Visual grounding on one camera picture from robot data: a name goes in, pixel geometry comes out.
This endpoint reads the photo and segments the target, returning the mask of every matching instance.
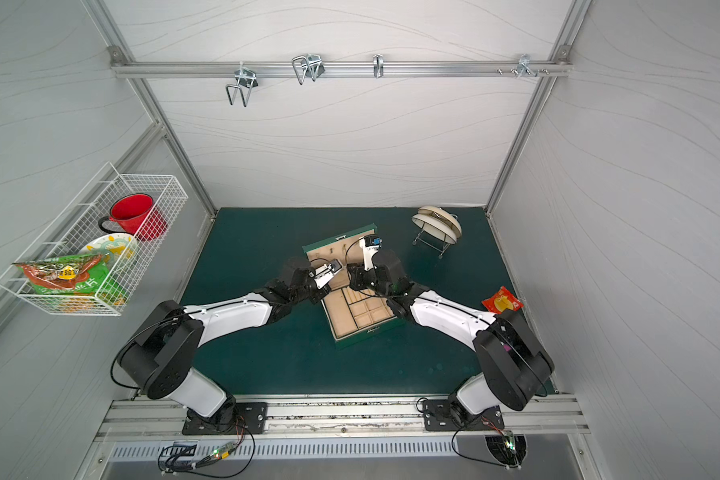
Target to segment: wall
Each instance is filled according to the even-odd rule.
[[[494,212],[508,266],[606,477],[720,478],[720,2],[598,0],[573,63]]]
[[[570,0],[106,0],[141,62],[547,59]],[[482,205],[535,82],[151,81],[217,206]]]
[[[79,1],[0,1],[0,274],[150,125],[108,67]],[[180,176],[164,146],[138,170]],[[200,244],[204,211],[188,194],[123,316],[48,316],[26,306],[0,333],[0,479],[74,476],[110,401],[125,395],[109,380],[110,359],[155,304],[176,294]]]

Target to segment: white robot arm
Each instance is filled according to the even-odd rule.
[[[163,302],[116,360],[149,398],[172,398],[203,421],[228,424],[236,415],[235,399],[192,368],[197,348],[231,332],[276,322],[298,302],[319,302],[330,292],[330,279],[346,267],[354,290],[374,290],[396,316],[439,330],[475,351],[483,372],[453,395],[460,415],[479,415],[499,404],[522,410],[554,364],[518,312],[494,316],[411,282],[400,259],[382,250],[381,243],[375,235],[360,240],[361,264],[343,266],[333,260],[315,269],[306,259],[290,259],[280,277],[233,300],[184,307]]]

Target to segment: wire basket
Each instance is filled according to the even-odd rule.
[[[0,286],[53,315],[120,315],[187,200],[173,175],[121,174],[106,164],[16,259],[20,263],[85,253],[89,242],[106,235],[99,219],[110,215],[115,202],[132,194],[148,194],[153,206],[135,234],[126,237],[95,293],[37,294],[15,265],[0,276]]]

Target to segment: floor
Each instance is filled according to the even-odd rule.
[[[302,246],[376,224],[410,277],[447,298],[481,308],[507,269],[481,208],[451,208],[464,236],[442,260],[412,245],[413,208],[223,208],[182,304],[235,298],[277,276]],[[195,367],[235,394],[450,393],[480,372],[472,350],[439,331],[406,323],[337,349],[320,305],[304,302],[290,316],[205,344]]]

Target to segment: red enamel mug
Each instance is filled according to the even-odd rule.
[[[135,235],[139,240],[154,240],[165,233],[166,228],[168,228],[168,223],[158,209],[152,210],[154,203],[152,197],[147,194],[134,194],[123,197],[112,206],[110,216],[105,216],[99,220],[99,228],[108,234],[119,233],[104,228],[102,224],[109,220],[117,222],[126,233]]]

